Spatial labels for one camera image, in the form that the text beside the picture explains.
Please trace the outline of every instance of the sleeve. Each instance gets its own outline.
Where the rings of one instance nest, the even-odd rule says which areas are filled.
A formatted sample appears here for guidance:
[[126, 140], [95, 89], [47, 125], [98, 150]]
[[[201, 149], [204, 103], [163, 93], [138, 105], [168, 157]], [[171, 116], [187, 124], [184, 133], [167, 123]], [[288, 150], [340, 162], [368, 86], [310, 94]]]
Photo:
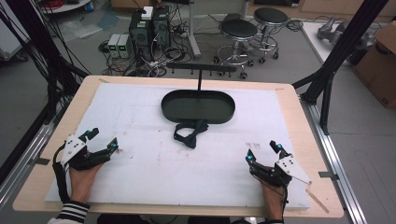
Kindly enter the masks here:
[[64, 204], [61, 213], [52, 218], [48, 224], [80, 224], [84, 223], [90, 206], [85, 203], [70, 201]]

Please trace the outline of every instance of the hand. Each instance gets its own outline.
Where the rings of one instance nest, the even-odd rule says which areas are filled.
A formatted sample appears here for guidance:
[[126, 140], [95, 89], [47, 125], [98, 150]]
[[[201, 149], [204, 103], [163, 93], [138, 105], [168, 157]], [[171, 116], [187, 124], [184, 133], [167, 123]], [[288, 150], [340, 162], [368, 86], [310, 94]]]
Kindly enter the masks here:
[[90, 170], [78, 171], [70, 168], [70, 180], [72, 184], [72, 197], [70, 200], [79, 203], [86, 203], [90, 198], [91, 188], [95, 180], [96, 173], [103, 164], [92, 167]]
[[264, 198], [268, 219], [283, 220], [283, 194], [282, 187], [274, 187], [265, 181], [262, 183], [262, 197]]

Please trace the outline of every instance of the gray floor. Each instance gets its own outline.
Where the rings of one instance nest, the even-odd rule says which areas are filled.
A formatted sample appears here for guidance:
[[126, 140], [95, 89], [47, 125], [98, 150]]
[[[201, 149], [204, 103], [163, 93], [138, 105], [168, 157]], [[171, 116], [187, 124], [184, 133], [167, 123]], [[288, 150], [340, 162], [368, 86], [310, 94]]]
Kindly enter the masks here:
[[[86, 13], [82, 10], [65, 13], [59, 20], [78, 20], [89, 25], [109, 18], [103, 10]], [[67, 46], [78, 56], [81, 62], [93, 74], [101, 74], [106, 69], [106, 60], [98, 46], [108, 40], [111, 34], [128, 31], [128, 20], [113, 20], [107, 28], [86, 39], [75, 39]], [[201, 24], [210, 18], [197, 19]], [[207, 22], [204, 27], [217, 27]], [[226, 37], [196, 36], [203, 57], [192, 63], [212, 63], [217, 48], [231, 43]], [[319, 69], [321, 62], [302, 32], [281, 30], [276, 35], [280, 43], [279, 59], [269, 58], [265, 64], [256, 64], [247, 68], [251, 82], [293, 83]], [[204, 78], [224, 81], [240, 80], [239, 72], [232, 77], [219, 77], [204, 74]], [[164, 77], [197, 78], [197, 73], [171, 71]], [[304, 92], [306, 87], [297, 90]], [[12, 149], [21, 140], [23, 134], [46, 103], [46, 82], [29, 61], [10, 62], [0, 67], [0, 139], [2, 151], [0, 163], [3, 164]], [[396, 168], [396, 110], [384, 108], [374, 96], [355, 77], [351, 66], [342, 66], [337, 72], [332, 89], [332, 101], [329, 117], [329, 132], [335, 148], [344, 165], [346, 174], [359, 200], [368, 223], [396, 223], [396, 180], [392, 171]], [[12, 209], [12, 201], [18, 188], [0, 211], [0, 223], [46, 223], [55, 216], [53, 213], [24, 213]], [[97, 215], [89, 214], [86, 223], [95, 223]], [[172, 217], [158, 217], [160, 223], [166, 223]], [[186, 217], [178, 217], [173, 223], [187, 223]], [[345, 214], [342, 218], [295, 218], [286, 217], [287, 223], [349, 223]]]

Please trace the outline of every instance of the stool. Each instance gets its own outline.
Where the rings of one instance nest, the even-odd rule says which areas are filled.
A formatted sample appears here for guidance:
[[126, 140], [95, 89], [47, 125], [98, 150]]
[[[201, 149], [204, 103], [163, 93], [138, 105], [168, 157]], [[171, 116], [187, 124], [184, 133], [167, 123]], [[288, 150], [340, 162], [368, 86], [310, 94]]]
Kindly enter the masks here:
[[[240, 77], [245, 79], [248, 74], [245, 72], [244, 64], [253, 66], [254, 62], [250, 60], [250, 55], [242, 48], [239, 47], [239, 42], [249, 41], [257, 34], [257, 28], [255, 25], [248, 21], [243, 20], [229, 20], [224, 21], [221, 24], [220, 32], [230, 37], [233, 40], [232, 45], [226, 45], [221, 47], [214, 57], [214, 62], [222, 62], [230, 65], [241, 65], [242, 72]], [[219, 75], [224, 76], [224, 72], [219, 72]]]
[[278, 59], [279, 46], [271, 34], [274, 29], [283, 26], [288, 21], [288, 16], [278, 9], [261, 7], [254, 11], [253, 17], [262, 26], [262, 29], [259, 29], [260, 32], [249, 43], [251, 47], [264, 51], [264, 56], [259, 59], [259, 63], [265, 62], [265, 56], [271, 50], [275, 51], [273, 58]]

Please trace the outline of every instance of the oval tray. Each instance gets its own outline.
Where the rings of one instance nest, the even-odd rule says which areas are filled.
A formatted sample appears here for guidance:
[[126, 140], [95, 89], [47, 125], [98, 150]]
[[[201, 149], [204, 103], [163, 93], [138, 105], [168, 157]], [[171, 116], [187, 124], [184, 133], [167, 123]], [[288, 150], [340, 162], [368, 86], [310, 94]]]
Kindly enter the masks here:
[[233, 117], [233, 97], [222, 91], [180, 90], [167, 93], [161, 102], [163, 115], [173, 122], [221, 124]]

